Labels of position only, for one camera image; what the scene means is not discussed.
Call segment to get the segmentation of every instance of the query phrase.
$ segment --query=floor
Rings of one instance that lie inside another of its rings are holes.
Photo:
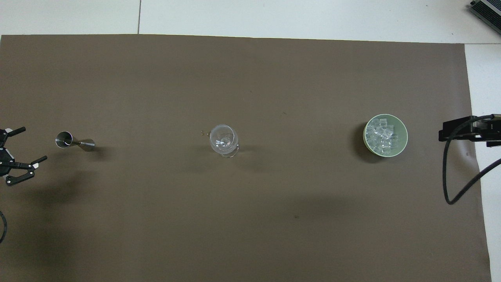
[[[501,113],[501,36],[467,10],[468,2],[0,0],[0,35],[139,33],[464,43],[473,114]],[[501,148],[485,144],[476,144],[476,150],[480,168],[501,156]],[[501,281],[499,183],[501,168],[481,180],[492,281]]]

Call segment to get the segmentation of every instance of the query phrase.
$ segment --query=black cable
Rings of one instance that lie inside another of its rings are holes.
[[[2,217],[2,221],[4,222],[4,232],[2,234],[2,237],[0,238],[0,243],[2,243],[5,238],[5,234],[7,234],[7,220],[5,219],[4,214],[1,211],[0,216]]]
[[[468,189],[470,189],[470,187],[472,187],[473,184],[475,184],[475,182],[477,182],[482,176],[491,171],[493,168],[501,164],[501,159],[499,159],[490,164],[489,166],[487,166],[486,168],[484,168],[481,172],[475,175],[475,177],[473,177],[452,200],[449,200],[449,194],[447,193],[447,151],[449,150],[450,142],[454,139],[454,137],[456,137],[456,134],[461,129],[465,128],[470,123],[474,123],[476,121],[483,119],[493,119],[493,118],[494,115],[490,114],[490,115],[482,115],[479,117],[474,117],[468,121],[465,121],[452,131],[452,133],[449,135],[449,138],[445,142],[445,147],[443,149],[442,184],[443,184],[443,195],[445,197],[445,201],[447,202],[447,204],[453,205],[454,203],[456,203],[461,198],[461,196],[463,196],[468,191]]]

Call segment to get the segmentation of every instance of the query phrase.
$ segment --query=wine glass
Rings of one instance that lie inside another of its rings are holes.
[[[231,158],[238,152],[238,135],[226,124],[216,125],[209,135],[212,149],[225,158]]]

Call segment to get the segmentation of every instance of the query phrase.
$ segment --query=metal jigger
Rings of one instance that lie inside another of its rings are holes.
[[[92,139],[77,140],[71,133],[63,131],[56,137],[56,145],[59,148],[68,148],[78,145],[78,147],[82,148],[84,151],[90,152],[94,149],[96,143],[94,143]]]

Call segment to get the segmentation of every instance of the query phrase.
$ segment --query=green bowl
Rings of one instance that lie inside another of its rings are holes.
[[[365,137],[365,131],[367,130],[367,126],[369,125],[369,123],[375,118],[378,118],[378,119],[385,118],[388,121],[388,124],[392,124],[394,126],[393,132],[398,135],[398,147],[391,149],[390,154],[388,154],[388,155],[378,154],[378,153],[374,152],[369,147],[369,145],[367,145],[367,138]],[[382,113],[382,114],[379,114],[379,115],[371,118],[365,124],[364,131],[362,132],[362,136],[364,139],[365,147],[367,147],[367,149],[369,149],[369,151],[371,151],[372,153],[374,153],[380,157],[384,157],[384,158],[390,158],[390,157],[394,157],[394,156],[400,154],[407,146],[407,140],[408,140],[407,128],[405,127],[404,123],[396,116],[391,115],[391,114],[387,114],[387,113]]]

